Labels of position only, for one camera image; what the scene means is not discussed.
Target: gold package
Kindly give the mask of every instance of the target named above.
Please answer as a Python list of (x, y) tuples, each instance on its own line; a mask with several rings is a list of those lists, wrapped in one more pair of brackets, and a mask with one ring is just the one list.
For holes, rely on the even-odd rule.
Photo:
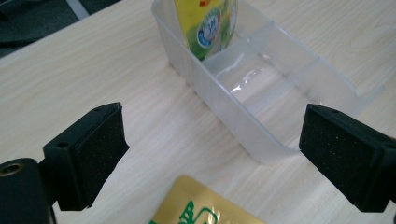
[(188, 176), (177, 179), (150, 224), (264, 224)]

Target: plastic container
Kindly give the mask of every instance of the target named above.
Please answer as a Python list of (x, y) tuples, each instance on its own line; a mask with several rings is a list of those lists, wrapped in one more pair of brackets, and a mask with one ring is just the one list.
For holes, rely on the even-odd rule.
[(243, 0), (232, 44), (200, 62), (186, 48), (173, 0), (154, 0), (170, 63), (249, 154), (269, 162), (296, 154), (307, 104), (355, 117), (373, 99)]

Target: green and yellow packet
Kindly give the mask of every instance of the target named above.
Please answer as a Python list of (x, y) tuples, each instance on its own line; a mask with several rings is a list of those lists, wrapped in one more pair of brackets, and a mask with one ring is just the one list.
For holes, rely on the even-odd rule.
[(236, 24), (237, 0), (175, 0), (181, 31), (199, 59), (227, 48)]
[(150, 224), (264, 224), (188, 176), (181, 176)]

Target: yellow snack bag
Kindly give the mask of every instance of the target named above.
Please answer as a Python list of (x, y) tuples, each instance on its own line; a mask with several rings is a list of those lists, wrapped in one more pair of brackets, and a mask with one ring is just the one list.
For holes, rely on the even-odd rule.
[(188, 176), (181, 176), (150, 224), (264, 224)]
[(227, 48), (236, 24), (237, 0), (175, 0), (191, 52), (199, 59)]

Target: light wood surface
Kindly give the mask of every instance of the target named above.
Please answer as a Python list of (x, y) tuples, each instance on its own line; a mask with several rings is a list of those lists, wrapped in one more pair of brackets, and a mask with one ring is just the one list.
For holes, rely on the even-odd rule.
[[(249, 0), (356, 85), (385, 91), (357, 119), (396, 136), (396, 1)], [(59, 223), (148, 223), (191, 175), (270, 223), (392, 223), (364, 214), (304, 156), (260, 165), (167, 61), (152, 1), (123, 0), (0, 60), (0, 163), (42, 147), (92, 108), (121, 102), (131, 146), (93, 207)]]

